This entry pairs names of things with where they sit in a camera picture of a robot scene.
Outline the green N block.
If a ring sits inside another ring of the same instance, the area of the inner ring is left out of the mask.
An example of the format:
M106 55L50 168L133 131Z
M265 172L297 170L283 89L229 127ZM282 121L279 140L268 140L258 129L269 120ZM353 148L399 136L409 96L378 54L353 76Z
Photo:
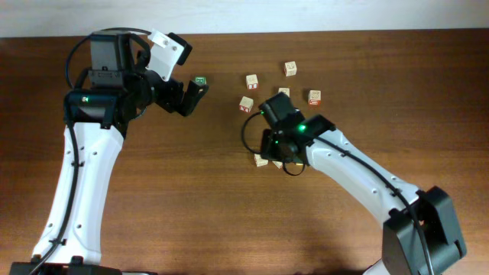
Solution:
M254 155L254 161L257 167L268 165L269 160L263 159L260 154Z

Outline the red snail block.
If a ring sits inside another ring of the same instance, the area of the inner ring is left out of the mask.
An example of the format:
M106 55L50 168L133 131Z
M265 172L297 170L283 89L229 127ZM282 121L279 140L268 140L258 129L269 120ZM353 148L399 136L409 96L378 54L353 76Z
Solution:
M309 105L319 105L322 100L322 93L320 90L310 90L308 94Z

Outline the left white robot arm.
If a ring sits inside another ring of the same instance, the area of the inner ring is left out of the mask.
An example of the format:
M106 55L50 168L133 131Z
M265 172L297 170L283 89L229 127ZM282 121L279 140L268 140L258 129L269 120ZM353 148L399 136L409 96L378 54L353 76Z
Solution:
M91 64L63 100L63 164L47 224L13 274L112 274L101 264L108 184L129 123L150 105L190 115L208 86L176 81L192 46L174 33L114 27L86 37Z

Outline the red shell picture block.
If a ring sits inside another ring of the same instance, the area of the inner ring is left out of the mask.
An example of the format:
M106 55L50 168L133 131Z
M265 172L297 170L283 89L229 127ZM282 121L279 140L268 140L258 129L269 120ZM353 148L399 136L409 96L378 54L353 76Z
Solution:
M281 169L283 167L283 163L279 161L274 161L273 164L278 168Z

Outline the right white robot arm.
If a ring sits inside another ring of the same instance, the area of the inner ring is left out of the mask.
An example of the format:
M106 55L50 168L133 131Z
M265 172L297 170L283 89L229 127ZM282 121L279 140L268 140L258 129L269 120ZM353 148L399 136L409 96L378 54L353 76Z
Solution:
M423 191L388 172L321 115L265 119L264 158L324 173L382 227L382 255L367 274L441 274L467 254L452 198L443 189Z

